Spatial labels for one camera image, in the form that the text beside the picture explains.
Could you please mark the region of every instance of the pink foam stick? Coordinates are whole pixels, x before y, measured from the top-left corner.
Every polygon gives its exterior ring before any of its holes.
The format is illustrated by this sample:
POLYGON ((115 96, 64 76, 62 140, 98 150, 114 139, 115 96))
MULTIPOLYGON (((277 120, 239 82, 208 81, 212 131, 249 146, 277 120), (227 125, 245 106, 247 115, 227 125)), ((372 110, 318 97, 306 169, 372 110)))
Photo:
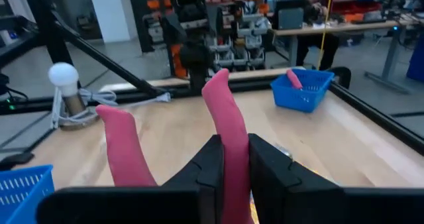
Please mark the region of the pink foam stick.
POLYGON ((107 159, 115 186, 157 186, 141 151, 133 115, 106 105, 95 110, 105 124, 107 159))
POLYGON ((287 71, 287 77, 294 88, 302 89, 302 83, 300 83, 299 78, 297 78, 296 74, 291 69, 287 71))
POLYGON ((243 116, 228 87, 229 71, 210 79, 201 93, 224 146, 223 224, 253 223, 250 215, 248 136, 243 116))

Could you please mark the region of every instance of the wooden tabletop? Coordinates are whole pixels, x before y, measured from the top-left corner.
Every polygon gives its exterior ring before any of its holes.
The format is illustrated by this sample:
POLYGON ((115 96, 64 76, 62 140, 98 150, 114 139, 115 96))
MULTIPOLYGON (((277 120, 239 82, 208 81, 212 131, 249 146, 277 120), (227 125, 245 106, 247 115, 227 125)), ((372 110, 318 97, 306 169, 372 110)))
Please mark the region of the wooden tabletop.
MULTIPOLYGON (((355 30, 368 30, 368 29, 377 29, 377 28, 390 28, 394 26, 399 26, 399 24, 412 25, 416 23, 411 19, 402 19, 399 22, 397 21, 386 21, 384 23, 369 23, 363 25, 354 25, 351 23, 341 23, 337 26, 327 26, 325 31, 328 33, 332 32, 343 32, 343 31, 355 31, 355 30)), ((286 30, 274 30, 274 34, 277 36, 283 35, 306 35, 306 34, 320 34, 324 32, 324 28, 313 28, 313 27, 303 27, 299 29, 286 29, 286 30)))
MULTIPOLYGON (((424 158, 327 92, 312 114, 276 107, 270 90, 234 94, 248 132, 288 149, 295 160, 343 186, 423 187, 424 158)), ((129 109, 148 166, 159 184, 178 172, 215 134, 201 97, 129 109)), ((57 130, 25 166, 53 164, 56 189, 112 186, 103 123, 57 130)))

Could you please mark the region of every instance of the white cable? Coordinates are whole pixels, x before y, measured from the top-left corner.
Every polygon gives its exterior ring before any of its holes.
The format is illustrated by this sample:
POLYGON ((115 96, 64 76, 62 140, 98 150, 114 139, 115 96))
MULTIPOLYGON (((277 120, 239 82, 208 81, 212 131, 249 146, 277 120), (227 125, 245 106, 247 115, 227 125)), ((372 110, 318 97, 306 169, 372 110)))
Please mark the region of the white cable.
MULTIPOLYGON (((149 99, 146 101, 141 101, 141 102, 128 104, 124 106, 119 106, 119 104, 116 102, 117 96, 112 91, 100 91, 98 93, 92 93, 86 89, 80 89, 79 92, 83 102, 86 105, 90 101, 97 101, 100 104, 109 105, 112 107, 130 108, 130 107, 146 105, 153 102, 170 102, 171 101, 171 95, 167 92, 162 95, 159 95, 158 97, 155 97, 154 99, 149 99)), ((81 124, 81 123, 90 121, 91 119, 97 116, 95 111, 92 111, 90 108, 87 107, 85 111, 77 115, 74 115, 72 117, 62 117, 60 116, 61 106, 62 106, 62 93, 60 92, 58 88, 56 88, 55 94, 54 94, 54 100, 53 100, 52 125, 51 125, 54 128, 58 128, 59 121, 68 121, 75 124, 81 124)))

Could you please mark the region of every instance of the gray floor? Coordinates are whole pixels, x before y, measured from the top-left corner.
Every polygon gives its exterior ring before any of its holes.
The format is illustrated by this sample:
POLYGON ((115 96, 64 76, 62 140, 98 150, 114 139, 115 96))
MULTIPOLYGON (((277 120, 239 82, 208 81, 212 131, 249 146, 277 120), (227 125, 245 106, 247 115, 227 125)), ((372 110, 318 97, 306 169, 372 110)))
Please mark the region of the gray floor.
MULTIPOLYGON (((387 114, 420 111, 424 107, 424 83, 405 77, 412 51, 401 48, 397 69, 392 78, 394 81, 412 89, 412 94, 396 93, 364 77, 364 71, 377 74, 382 72, 390 39, 383 38, 375 46, 376 42, 370 36, 367 36, 358 46, 339 48, 334 66, 350 68, 352 70, 351 92, 377 109, 387 114)), ((157 52, 142 55, 137 40, 114 44, 94 42, 93 45, 140 78, 153 80, 166 78, 170 75, 166 53, 157 52)), ((73 46, 69 46, 69 50, 79 71, 80 82, 83 87, 95 91, 106 84, 125 82, 73 46)), ((305 62, 315 64, 318 52, 318 49, 311 49, 305 62)), ((288 65, 275 53, 268 53, 266 59, 268 67, 277 68, 288 65)), ((47 77, 47 71, 51 65, 46 49, 36 48, 10 63, 1 72, 10 77, 11 83, 9 86, 11 88, 24 92, 29 97, 51 96, 54 87, 47 77)), ((48 112, 1 116, 0 160, 5 156, 14 154, 19 147, 32 144, 48 130, 49 121, 48 112)), ((403 118, 398 119, 398 121, 424 136, 424 116, 403 118)))

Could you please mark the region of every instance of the black metal frame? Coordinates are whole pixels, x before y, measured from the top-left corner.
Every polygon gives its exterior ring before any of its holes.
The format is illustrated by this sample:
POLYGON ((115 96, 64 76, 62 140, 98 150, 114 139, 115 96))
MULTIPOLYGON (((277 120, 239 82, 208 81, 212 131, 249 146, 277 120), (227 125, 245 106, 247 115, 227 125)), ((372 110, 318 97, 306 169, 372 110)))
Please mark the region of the black metal frame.
MULTIPOLYGON (((60 23, 60 18, 52 13, 52 10, 45 1, 43 0, 28 0, 28 4, 34 14, 37 21, 38 34, 36 35, 37 40, 41 44, 46 45, 47 50, 51 56, 53 62, 68 62, 72 64, 69 52, 65 45, 65 40, 71 42, 79 49, 83 50, 91 57, 101 62, 104 66, 120 75, 122 78, 127 80, 130 84, 133 84, 136 89, 117 91, 117 102, 118 103, 132 103, 136 101, 143 101, 151 99, 160 95, 164 92, 170 92, 172 98, 192 97, 200 95, 198 91, 190 89, 188 85, 174 85, 167 87, 152 87, 148 82, 140 80, 133 76, 131 73, 120 67, 117 63, 106 57, 104 54, 96 51, 86 41, 81 39, 78 34, 72 32, 65 25, 60 23)), ((238 80, 231 80, 229 87, 232 92, 240 91, 252 91, 259 89, 270 89, 270 82, 275 79, 275 76, 257 77, 257 78, 243 78, 238 80)), ((383 129, 393 134, 399 140, 410 146, 418 153, 424 155, 424 139, 406 129, 398 122, 393 120, 391 117, 379 112, 375 108, 369 106, 359 98, 352 95, 347 89, 341 87, 338 84, 332 83, 330 90, 353 106, 359 112, 369 117, 383 129)), ((10 115, 17 113, 28 113, 37 111, 51 111, 53 97, 43 97, 30 99, 25 102, 14 103, 15 109, 6 108, 9 104, 0 103, 0 115, 10 115)), ((90 102, 89 105, 97 105, 96 102, 90 102)), ((49 130, 42 139, 38 140, 36 144, 32 145, 27 151, 30 152, 35 146, 40 143, 43 139, 48 137, 52 132, 49 130)))

